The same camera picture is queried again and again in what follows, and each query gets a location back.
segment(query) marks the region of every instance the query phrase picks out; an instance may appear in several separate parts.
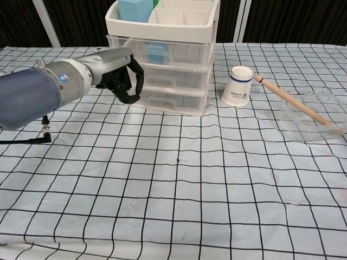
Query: grid tablecloth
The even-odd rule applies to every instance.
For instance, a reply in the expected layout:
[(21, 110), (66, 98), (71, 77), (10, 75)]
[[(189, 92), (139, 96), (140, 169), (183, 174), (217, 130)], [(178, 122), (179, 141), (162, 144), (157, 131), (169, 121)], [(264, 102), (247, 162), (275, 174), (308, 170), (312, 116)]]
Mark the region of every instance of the grid tablecloth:
[[(0, 72), (100, 49), (7, 47)], [(279, 98), (254, 81), (247, 106), (221, 102), (237, 65), (347, 101), (347, 48), (334, 45), (217, 44), (202, 118), (92, 88), (49, 115), (52, 144), (0, 146), (0, 258), (347, 258), (346, 138), (293, 141)]]

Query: wooden stick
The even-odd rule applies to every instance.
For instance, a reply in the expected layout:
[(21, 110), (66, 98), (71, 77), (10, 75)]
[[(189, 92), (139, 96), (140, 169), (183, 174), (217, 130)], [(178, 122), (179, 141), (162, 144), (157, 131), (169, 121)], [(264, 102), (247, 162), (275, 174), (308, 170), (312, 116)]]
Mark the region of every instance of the wooden stick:
[[(275, 93), (280, 98), (287, 101), (292, 106), (299, 109), (301, 112), (308, 115), (310, 118), (312, 118), (314, 121), (320, 123), (323, 126), (336, 126), (334, 123), (330, 122), (329, 120), (326, 120), (323, 116), (315, 112), (314, 110), (310, 109), (308, 106), (301, 103), (299, 100), (297, 100), (294, 96), (288, 94), (284, 90), (280, 89), (276, 85), (272, 84), (271, 82), (264, 80), (260, 75), (255, 75), (254, 79), (257, 80), (259, 83), (263, 84), (267, 89)], [(344, 131), (341, 128), (335, 128), (333, 129), (335, 133), (338, 133), (340, 135), (344, 134)]]

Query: dark background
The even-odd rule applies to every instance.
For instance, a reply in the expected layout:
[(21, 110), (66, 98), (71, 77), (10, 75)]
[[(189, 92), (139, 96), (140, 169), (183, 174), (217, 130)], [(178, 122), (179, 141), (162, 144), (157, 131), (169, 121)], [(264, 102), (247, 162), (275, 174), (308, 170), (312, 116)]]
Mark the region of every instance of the dark background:
[[(59, 41), (107, 46), (114, 0), (44, 0)], [(240, 0), (221, 0), (218, 42), (232, 42)], [(347, 0), (252, 0), (244, 42), (347, 44)], [(0, 0), (0, 48), (51, 47), (31, 0)]]

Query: blue block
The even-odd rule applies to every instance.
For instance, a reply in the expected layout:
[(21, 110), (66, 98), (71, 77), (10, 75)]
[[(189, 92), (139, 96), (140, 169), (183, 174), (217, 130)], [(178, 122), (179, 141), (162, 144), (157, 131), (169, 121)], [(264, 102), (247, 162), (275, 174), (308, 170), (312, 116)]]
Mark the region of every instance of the blue block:
[(163, 64), (168, 58), (169, 45), (167, 43), (149, 43), (147, 50), (149, 62)]
[(147, 23), (153, 12), (153, 0), (118, 0), (120, 19)]

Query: paper cup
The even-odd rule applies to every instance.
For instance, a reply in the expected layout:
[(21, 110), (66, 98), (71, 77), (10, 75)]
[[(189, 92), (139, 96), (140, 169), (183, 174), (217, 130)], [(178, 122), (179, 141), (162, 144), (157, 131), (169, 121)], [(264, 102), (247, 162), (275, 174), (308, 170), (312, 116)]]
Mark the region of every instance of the paper cup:
[(252, 78), (253, 71), (250, 68), (234, 67), (222, 95), (222, 101), (235, 107), (245, 106), (249, 102)]

